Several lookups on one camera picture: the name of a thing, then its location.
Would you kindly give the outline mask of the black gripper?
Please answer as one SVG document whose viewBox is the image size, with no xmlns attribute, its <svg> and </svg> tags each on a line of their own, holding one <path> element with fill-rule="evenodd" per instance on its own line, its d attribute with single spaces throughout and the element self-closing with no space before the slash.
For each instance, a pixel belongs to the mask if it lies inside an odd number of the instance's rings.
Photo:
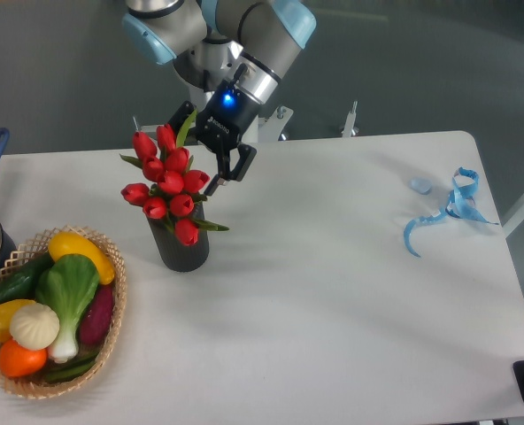
<svg viewBox="0 0 524 425">
<path fill-rule="evenodd" d="M 257 155 L 250 144 L 239 143 L 255 120 L 261 104 L 230 81 L 223 81 L 215 90 L 206 107 L 196 116 L 196 139 L 216 154 L 218 172 L 204 190 L 212 196 L 219 186 L 230 181 L 241 182 Z M 187 117 L 195 110 L 190 101 L 184 101 L 167 121 L 178 133 Z M 231 167 L 231 151 L 237 149 L 239 159 Z"/>
</svg>

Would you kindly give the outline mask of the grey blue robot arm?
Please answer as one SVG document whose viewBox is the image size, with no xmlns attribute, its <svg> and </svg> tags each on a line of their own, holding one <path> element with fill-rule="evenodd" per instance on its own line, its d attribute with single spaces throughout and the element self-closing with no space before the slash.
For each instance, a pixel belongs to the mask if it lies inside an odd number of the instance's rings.
<svg viewBox="0 0 524 425">
<path fill-rule="evenodd" d="M 176 69 L 208 94 L 195 135 L 217 159 L 205 190 L 212 195 L 247 173 L 256 149 L 247 134 L 258 129 L 262 106 L 316 29 L 300 1 L 128 1 L 121 25 L 150 61 Z"/>
</svg>

